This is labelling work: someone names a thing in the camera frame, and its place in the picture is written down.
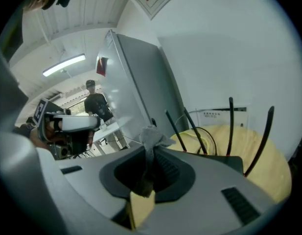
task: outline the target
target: black t-shirt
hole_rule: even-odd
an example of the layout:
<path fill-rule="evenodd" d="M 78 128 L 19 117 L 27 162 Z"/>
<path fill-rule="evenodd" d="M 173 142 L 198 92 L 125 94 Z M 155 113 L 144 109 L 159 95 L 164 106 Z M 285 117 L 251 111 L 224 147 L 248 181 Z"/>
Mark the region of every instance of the black t-shirt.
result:
<path fill-rule="evenodd" d="M 100 93 L 88 95 L 87 99 L 84 101 L 84 108 L 86 113 L 92 112 L 103 119 L 104 122 L 113 117 L 105 97 Z"/>

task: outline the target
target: white wall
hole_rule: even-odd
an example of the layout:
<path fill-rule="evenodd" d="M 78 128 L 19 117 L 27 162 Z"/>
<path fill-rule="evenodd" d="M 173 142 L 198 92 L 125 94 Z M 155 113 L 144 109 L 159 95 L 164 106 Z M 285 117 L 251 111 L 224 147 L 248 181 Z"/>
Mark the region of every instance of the white wall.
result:
<path fill-rule="evenodd" d="M 160 46 L 150 22 L 143 17 L 130 0 L 121 14 L 116 33 Z"/>
<path fill-rule="evenodd" d="M 302 137 L 302 44 L 274 0 L 171 0 L 152 21 L 142 18 L 188 111 L 228 107 L 232 96 L 235 106 L 248 107 L 249 128 L 262 134 L 274 105 L 270 139 L 292 156 Z M 128 32 L 138 31 L 131 24 Z"/>

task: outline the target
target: gray rag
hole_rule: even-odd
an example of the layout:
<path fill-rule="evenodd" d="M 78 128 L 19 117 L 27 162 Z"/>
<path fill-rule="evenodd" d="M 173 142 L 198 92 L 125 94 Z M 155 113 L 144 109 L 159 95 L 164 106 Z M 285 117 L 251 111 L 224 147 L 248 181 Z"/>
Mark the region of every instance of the gray rag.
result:
<path fill-rule="evenodd" d="M 152 165 L 154 161 L 154 147 L 163 146 L 167 147 L 176 142 L 168 137 L 166 137 L 160 130 L 154 126 L 150 125 L 142 129 L 140 136 L 140 142 L 145 148 L 145 160 L 147 165 Z"/>

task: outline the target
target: ceiling light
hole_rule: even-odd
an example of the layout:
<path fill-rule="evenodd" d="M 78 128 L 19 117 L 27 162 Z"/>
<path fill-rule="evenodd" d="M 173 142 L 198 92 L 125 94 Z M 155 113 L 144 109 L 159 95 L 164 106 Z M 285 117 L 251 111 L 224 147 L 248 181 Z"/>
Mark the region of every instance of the ceiling light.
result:
<path fill-rule="evenodd" d="M 48 68 L 47 70 L 45 70 L 43 72 L 43 75 L 44 76 L 50 76 L 51 74 L 53 74 L 54 72 L 56 71 L 59 71 L 60 69 L 62 68 L 65 68 L 66 66 L 68 65 L 72 65 L 74 63 L 77 63 L 77 62 L 80 62 L 80 61 L 83 61 L 83 60 L 86 60 L 86 56 L 85 54 L 81 54 L 79 56 L 75 56 L 75 57 L 72 57 L 70 59 L 67 59 L 63 62 L 60 62 L 59 64 L 57 65 L 54 65 L 53 67 L 51 68 Z"/>

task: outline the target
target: ceiling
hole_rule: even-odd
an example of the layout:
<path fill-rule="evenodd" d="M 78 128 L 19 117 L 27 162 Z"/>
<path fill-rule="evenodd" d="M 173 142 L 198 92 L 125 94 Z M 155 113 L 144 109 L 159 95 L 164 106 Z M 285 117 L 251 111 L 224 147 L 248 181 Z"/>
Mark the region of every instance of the ceiling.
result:
<path fill-rule="evenodd" d="M 93 79 L 97 54 L 110 28 L 116 28 L 128 0 L 70 0 L 66 8 L 53 5 L 23 15 L 23 44 L 10 60 L 11 71 L 29 97 L 17 123 L 32 116 L 39 100 L 61 94 L 60 106 L 87 93 L 85 81 Z M 84 53 L 86 60 L 44 77 L 42 72 Z"/>

